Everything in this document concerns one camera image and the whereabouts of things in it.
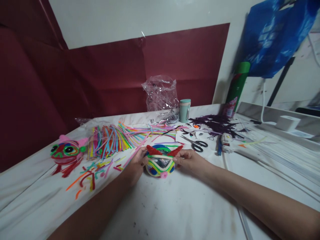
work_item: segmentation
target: black scissors handle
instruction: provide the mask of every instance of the black scissors handle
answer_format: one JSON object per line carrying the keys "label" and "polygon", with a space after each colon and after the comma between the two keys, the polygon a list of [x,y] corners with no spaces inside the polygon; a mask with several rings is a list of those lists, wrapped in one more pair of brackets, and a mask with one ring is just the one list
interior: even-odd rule
{"label": "black scissors handle", "polygon": [[192,149],[195,150],[196,152],[203,152],[203,149],[202,149],[200,146],[198,146],[198,145],[196,145],[196,144],[194,144],[194,143],[191,144],[191,147],[192,147]]}
{"label": "black scissors handle", "polygon": [[197,143],[198,145],[200,145],[201,147],[207,147],[207,146],[208,146],[208,144],[207,144],[206,142],[196,141],[196,143]]}

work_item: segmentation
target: scissors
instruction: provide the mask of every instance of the scissors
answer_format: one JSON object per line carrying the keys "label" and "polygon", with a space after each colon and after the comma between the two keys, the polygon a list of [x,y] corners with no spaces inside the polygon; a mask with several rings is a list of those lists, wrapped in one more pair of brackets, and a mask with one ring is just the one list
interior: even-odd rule
{"label": "scissors", "polygon": [[187,140],[188,142],[191,142],[191,147],[193,150],[195,150],[196,152],[203,152],[202,147],[207,147],[208,144],[202,141],[192,141],[188,138],[186,138],[185,136],[181,136],[183,139]]}

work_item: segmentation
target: blue plastic bag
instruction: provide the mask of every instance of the blue plastic bag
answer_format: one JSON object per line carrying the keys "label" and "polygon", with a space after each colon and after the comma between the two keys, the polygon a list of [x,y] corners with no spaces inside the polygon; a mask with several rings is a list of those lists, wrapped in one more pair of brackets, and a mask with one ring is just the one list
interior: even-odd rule
{"label": "blue plastic bag", "polygon": [[308,35],[320,0],[297,0],[280,10],[284,0],[266,0],[253,6],[244,30],[244,62],[249,76],[272,78],[293,56]]}

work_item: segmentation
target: forearm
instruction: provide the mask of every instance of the forearm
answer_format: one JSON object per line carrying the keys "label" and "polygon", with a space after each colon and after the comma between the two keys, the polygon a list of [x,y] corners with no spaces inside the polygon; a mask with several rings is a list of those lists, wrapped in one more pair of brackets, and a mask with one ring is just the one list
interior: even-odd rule
{"label": "forearm", "polygon": [[260,219],[282,239],[319,239],[320,213],[283,194],[212,164],[202,176]]}
{"label": "forearm", "polygon": [[48,239],[97,239],[129,189],[127,179],[118,176],[72,214]]}

